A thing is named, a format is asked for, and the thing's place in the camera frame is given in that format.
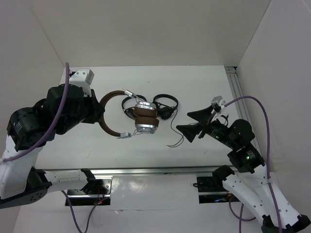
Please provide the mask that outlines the brown silver over-ear headphones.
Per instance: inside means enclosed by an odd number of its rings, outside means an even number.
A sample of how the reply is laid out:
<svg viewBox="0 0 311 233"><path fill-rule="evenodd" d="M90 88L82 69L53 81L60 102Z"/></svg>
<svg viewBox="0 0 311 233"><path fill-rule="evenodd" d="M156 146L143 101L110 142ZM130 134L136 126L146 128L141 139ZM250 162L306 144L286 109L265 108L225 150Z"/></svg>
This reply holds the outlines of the brown silver over-ear headphones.
<svg viewBox="0 0 311 233"><path fill-rule="evenodd" d="M159 126L159 120L157 119L157 110L155 104L144 101L139 98L138 95L129 90L116 90L107 93L102 97L99 104L105 110L106 104L114 97L127 96L130 99L137 99L137 103L134 106L133 115L135 117L135 133L119 133L113 131L108 127L104 119L104 112L99 119L100 127L109 135L117 137L119 139L125 139L133 137L134 135L141 134L154 134Z"/></svg>

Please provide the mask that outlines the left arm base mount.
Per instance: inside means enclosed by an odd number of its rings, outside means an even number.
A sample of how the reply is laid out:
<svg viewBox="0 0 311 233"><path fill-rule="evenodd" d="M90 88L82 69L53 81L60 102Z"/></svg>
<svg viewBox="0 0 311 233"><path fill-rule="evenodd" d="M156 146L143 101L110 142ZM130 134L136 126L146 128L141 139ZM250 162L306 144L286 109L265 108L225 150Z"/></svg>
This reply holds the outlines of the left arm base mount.
<svg viewBox="0 0 311 233"><path fill-rule="evenodd" d="M72 206L106 206L111 202L112 176L99 176L90 169L83 168L87 184L80 189L68 189L67 196Z"/></svg>

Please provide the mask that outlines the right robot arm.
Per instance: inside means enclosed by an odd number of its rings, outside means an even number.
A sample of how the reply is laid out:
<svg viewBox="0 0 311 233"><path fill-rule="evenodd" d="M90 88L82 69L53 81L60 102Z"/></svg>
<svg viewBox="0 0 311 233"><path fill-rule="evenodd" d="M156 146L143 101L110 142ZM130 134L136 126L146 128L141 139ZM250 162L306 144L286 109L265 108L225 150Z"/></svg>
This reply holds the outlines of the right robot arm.
<svg viewBox="0 0 311 233"><path fill-rule="evenodd" d="M192 142L205 135L229 147L229 160L237 170L221 166L212 173L212 185L217 190L232 193L254 215L264 233L297 233L311 224L286 200L278 186L269 179L264 158L252 145L255 135L249 122L235 120L231 126L215 118L210 106L187 114L195 124L176 128Z"/></svg>

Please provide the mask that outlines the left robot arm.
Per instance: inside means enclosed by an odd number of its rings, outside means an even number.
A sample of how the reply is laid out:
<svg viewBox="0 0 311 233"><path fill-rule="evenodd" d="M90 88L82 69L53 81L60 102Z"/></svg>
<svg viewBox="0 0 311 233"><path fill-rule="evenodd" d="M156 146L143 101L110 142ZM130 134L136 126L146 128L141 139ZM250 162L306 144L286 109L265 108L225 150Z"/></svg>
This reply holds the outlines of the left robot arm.
<svg viewBox="0 0 311 233"><path fill-rule="evenodd" d="M38 154L47 142L63 135L79 123L99 122L103 108L92 90L84 94L82 88L69 85L61 115L49 130L58 111L64 85L52 87L47 96L33 107L25 107L12 113L7 126L6 149L3 159L22 153L35 143L37 148L13 161L0 163L0 207L2 209L23 206L42 199L47 193L66 189L92 193L101 181L88 168L72 171L48 172L36 169Z"/></svg>

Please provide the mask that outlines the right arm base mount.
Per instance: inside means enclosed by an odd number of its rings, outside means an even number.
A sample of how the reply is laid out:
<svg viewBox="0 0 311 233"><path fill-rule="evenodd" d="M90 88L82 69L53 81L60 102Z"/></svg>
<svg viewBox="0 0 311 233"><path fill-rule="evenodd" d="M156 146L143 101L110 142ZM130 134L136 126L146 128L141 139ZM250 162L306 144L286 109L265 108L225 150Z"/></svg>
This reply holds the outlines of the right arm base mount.
<svg viewBox="0 0 311 233"><path fill-rule="evenodd" d="M197 177L197 181L192 186L197 188L200 204L239 202L233 194L217 186L211 176Z"/></svg>

